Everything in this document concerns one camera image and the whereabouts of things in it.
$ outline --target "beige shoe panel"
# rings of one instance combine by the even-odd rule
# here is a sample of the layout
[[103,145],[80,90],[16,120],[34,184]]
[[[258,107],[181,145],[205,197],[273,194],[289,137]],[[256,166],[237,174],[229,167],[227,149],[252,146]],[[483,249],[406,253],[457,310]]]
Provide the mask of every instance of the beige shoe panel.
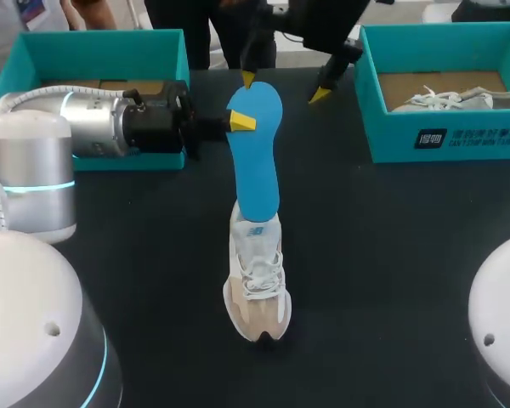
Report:
[[278,297],[264,300],[247,300],[243,294],[241,280],[229,278],[230,313],[240,331],[251,341],[267,332],[272,338],[280,338],[287,329],[290,311],[286,302],[283,320],[278,321]]

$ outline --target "logo on box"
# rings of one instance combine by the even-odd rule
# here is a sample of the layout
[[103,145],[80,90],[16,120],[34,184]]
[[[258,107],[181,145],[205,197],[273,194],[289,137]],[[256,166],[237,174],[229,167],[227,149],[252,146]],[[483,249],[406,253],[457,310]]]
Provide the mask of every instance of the logo on box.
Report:
[[417,135],[416,149],[438,149],[443,143],[447,129],[422,129]]

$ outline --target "shoelace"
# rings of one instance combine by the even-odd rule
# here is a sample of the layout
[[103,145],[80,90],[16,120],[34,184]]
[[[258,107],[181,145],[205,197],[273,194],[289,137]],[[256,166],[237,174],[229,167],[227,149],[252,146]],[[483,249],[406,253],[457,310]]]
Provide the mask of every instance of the shoelace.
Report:
[[[281,289],[285,286],[283,281],[285,277],[281,273],[281,265],[283,264],[283,255],[276,252],[276,261],[272,263],[262,257],[255,257],[246,270],[241,268],[241,274],[246,278],[244,280],[244,296],[248,300],[262,300],[278,296]],[[253,270],[256,268],[265,268],[264,275],[254,275]]]
[[462,101],[461,96],[457,92],[434,93],[434,91],[423,85],[428,93],[425,95],[414,95],[408,99],[406,103],[420,106],[427,106],[430,111],[447,111],[452,106],[461,109],[459,102]]

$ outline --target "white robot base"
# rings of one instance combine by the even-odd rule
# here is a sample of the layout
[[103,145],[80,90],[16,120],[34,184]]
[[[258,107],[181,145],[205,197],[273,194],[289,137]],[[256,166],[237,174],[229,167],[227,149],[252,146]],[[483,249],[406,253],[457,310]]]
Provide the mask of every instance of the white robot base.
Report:
[[468,320],[490,404],[510,408],[510,240],[476,274]]
[[117,408],[116,352],[66,259],[0,231],[0,408]]

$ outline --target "shoe sole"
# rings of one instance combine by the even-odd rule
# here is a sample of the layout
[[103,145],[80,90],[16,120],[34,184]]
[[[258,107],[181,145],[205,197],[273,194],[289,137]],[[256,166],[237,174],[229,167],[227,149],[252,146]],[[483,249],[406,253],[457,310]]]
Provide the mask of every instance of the shoe sole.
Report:
[[[227,281],[224,283],[223,285],[223,299],[224,299],[224,306],[225,308],[227,308],[227,312],[229,313],[229,317],[230,317],[230,321],[232,321],[232,324],[235,325],[235,329],[237,332],[239,332],[241,334],[242,337],[244,337],[248,342],[253,342],[255,343],[257,340],[253,341],[252,339],[248,338],[244,333],[241,332],[240,330],[240,327],[236,324],[236,321],[234,319],[234,316],[232,315],[232,312],[230,311],[230,290],[229,290],[229,286],[230,286],[230,283],[229,283],[229,278],[227,278]],[[277,340],[280,340],[284,334],[286,334],[287,332],[287,328],[289,327],[289,323],[291,322],[291,316],[292,316],[292,301],[291,301],[291,295],[289,294],[289,292],[286,290],[286,302],[287,302],[287,310],[289,311],[289,314],[287,316],[287,323],[286,323],[286,329],[283,331],[283,333],[281,334],[281,336],[279,336],[278,338],[273,338],[273,340],[277,341]]]

